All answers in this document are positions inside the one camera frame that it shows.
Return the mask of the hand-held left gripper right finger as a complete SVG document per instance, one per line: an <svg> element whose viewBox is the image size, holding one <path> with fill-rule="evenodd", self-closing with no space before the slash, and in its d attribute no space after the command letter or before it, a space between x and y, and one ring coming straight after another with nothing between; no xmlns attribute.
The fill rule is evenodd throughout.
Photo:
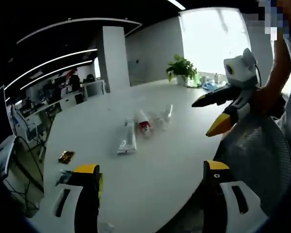
<svg viewBox="0 0 291 233"><path fill-rule="evenodd" d="M267 221L260 198L218 161L203 165L204 233L255 233Z"/></svg>

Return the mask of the person's right hand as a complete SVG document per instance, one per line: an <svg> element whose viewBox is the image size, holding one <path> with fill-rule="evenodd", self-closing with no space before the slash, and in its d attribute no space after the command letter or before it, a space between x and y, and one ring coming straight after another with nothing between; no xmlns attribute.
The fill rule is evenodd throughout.
<svg viewBox="0 0 291 233"><path fill-rule="evenodd" d="M251 108L258 114L264 114L276 119L285 112L286 101L282 94L271 90L269 87L257 89L252 97Z"/></svg>

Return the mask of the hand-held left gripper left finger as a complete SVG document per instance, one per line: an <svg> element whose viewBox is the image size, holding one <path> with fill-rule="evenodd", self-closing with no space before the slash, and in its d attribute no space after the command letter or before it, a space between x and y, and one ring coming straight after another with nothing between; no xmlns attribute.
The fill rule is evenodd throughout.
<svg viewBox="0 0 291 233"><path fill-rule="evenodd" d="M74 171L61 170L56 183L81 188L73 207L73 230L76 233L97 233L100 208L102 174L98 164L84 164Z"/></svg>

